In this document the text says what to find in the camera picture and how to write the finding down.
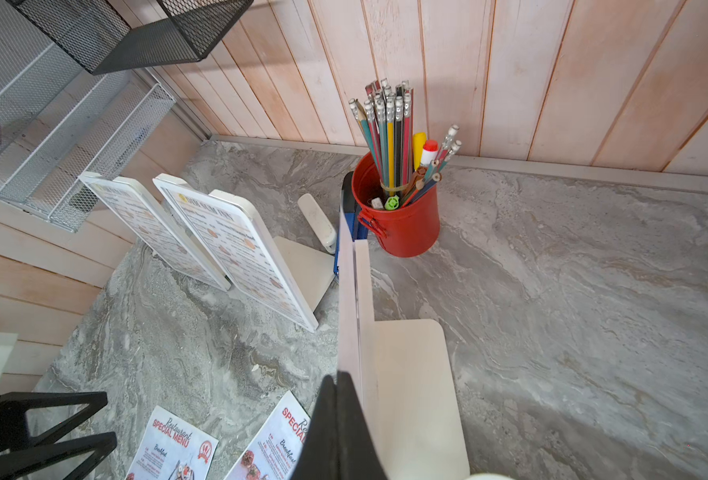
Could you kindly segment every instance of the black wire basket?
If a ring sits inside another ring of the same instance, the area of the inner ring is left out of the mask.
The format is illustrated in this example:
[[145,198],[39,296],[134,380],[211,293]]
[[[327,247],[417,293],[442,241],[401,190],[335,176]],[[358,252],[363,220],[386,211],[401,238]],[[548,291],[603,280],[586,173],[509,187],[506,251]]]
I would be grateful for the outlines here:
[[138,28],[106,0],[8,0],[92,74],[198,62],[253,0],[157,0],[166,18]]

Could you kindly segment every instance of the white wire basket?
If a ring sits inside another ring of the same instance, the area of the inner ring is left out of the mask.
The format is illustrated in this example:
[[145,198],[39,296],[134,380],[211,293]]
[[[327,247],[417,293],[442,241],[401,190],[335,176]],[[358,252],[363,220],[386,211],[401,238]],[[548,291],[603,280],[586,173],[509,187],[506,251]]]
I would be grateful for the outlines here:
[[0,0],[0,200],[76,232],[98,202],[78,176],[117,177],[174,104],[135,73],[88,74]]

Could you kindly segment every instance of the yellow pencil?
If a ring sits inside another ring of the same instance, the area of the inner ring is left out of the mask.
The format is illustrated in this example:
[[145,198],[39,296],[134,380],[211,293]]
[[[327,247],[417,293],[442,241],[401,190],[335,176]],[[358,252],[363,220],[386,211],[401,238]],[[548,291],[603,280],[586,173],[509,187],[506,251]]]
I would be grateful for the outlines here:
[[388,135],[388,186],[394,188],[394,97],[386,100],[386,132]]

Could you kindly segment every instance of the bucket handle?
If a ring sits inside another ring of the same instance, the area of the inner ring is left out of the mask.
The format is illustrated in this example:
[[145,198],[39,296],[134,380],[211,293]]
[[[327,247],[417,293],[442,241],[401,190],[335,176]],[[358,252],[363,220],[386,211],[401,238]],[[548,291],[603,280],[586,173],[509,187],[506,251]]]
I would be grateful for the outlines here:
[[359,223],[362,224],[365,228],[373,232],[375,235],[378,236],[378,238],[386,238],[388,237],[386,230],[384,230],[379,224],[378,220],[372,217],[372,215],[368,214],[364,210],[359,212]]

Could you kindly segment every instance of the yellow marker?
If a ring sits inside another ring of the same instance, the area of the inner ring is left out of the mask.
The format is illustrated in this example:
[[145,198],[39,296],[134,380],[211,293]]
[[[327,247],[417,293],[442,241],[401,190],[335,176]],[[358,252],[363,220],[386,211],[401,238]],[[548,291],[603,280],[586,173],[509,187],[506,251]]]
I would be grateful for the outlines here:
[[421,155],[423,154],[423,145],[425,143],[425,133],[419,132],[412,136],[412,160],[415,170],[421,166]]

